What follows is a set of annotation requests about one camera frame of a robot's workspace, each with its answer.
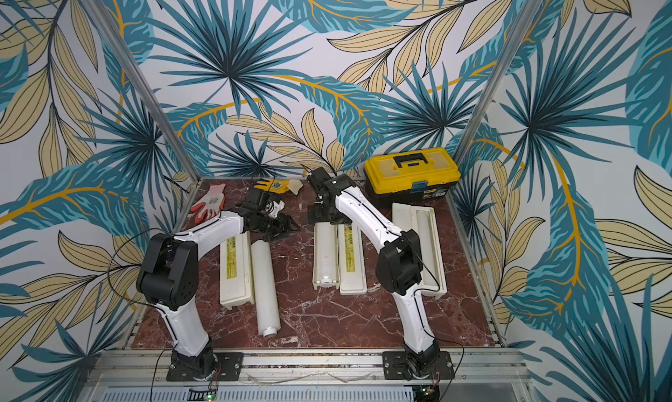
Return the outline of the white wrap dispenser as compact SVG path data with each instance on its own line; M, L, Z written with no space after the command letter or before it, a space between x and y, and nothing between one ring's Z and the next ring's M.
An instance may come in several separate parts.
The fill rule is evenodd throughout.
M250 245L249 232L220 245L220 304L227 310L255 302Z
M314 225L313 288L339 286L339 247L337 226L328 222Z

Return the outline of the white dispenser base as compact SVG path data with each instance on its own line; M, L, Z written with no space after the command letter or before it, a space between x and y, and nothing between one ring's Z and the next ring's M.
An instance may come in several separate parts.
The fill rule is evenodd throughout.
M423 296L439 299L447 292L443 255L439 242L439 229L432 207L409 204L392 204L392 220L403 230L415 231L420 239L420 249L425 268L422 272Z

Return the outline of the plastic wrap roll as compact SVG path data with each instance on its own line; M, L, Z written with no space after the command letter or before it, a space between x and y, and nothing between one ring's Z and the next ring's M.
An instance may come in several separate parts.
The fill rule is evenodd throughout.
M268 242L258 240L250 246L258 333L274 337L281 329L276 281Z
M329 223L316 224L316 256L320 284L335 284L338 279L336 227Z

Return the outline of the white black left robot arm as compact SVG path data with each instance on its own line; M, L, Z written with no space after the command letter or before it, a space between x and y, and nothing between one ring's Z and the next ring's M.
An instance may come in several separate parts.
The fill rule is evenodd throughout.
M204 376L215 368L212 340L196 308L199 261L227 240L246 232L275 241L299 225L283 213L285 203L263 190L250 189L237 206L196 227L178 233L157 233L149 242L136 288L157 309L173 339L175 365L186 365Z

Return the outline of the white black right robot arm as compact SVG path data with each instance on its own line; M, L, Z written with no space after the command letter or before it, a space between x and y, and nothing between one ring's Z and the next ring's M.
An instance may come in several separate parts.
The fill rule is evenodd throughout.
M308 173L307 181L317 195L313 209L318 220L358 227L378 251L376 277L397 305L406 370L415 378L427 377L439 360L440 347L422 298L424 262L418 234L404 231L386 218L347 175L330 176L318 168Z

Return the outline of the yellow black work glove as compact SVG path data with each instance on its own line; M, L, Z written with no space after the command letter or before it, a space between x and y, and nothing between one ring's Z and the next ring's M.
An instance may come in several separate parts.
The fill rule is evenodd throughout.
M278 180L269 178L259 180L254 185L254 187L259 190L264 190L278 195L292 192L292 194L295 196L299 194L303 186L303 183L298 179Z

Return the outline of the red white work glove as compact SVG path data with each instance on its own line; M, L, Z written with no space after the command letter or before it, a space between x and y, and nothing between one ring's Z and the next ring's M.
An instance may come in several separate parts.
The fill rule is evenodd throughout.
M206 194L190 208L192 221L196 225L208 221L222 212L226 201L225 188L225 183L211 185Z

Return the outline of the yellow black toolbox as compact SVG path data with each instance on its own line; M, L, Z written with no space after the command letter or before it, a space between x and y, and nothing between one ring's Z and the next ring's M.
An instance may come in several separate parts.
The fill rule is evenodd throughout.
M383 208L444 197L461 178L444 148L375 156L365 162L364 171L367 196Z

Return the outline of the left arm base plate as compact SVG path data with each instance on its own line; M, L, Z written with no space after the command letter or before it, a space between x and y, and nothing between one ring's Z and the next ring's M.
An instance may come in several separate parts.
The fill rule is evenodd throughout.
M235 382L240 377L242 366L241 352L214 352L187 357L173 351L166 380Z

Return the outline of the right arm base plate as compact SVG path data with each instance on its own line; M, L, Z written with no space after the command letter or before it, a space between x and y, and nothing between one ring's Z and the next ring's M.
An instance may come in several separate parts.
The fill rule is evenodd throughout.
M405 351L384 351L383 373L387 380L453 379L456 363L447 351L418 355Z

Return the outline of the aluminium front rail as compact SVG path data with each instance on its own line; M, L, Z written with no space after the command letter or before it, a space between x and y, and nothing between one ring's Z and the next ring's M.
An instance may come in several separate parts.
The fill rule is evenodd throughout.
M220 351L215 373L226 385L373 385L414 383L406 357L385 349L248 349ZM531 384L521 351L509 348L452 348L443 351L426 381L440 384ZM168 354L107 351L85 386L186 385Z

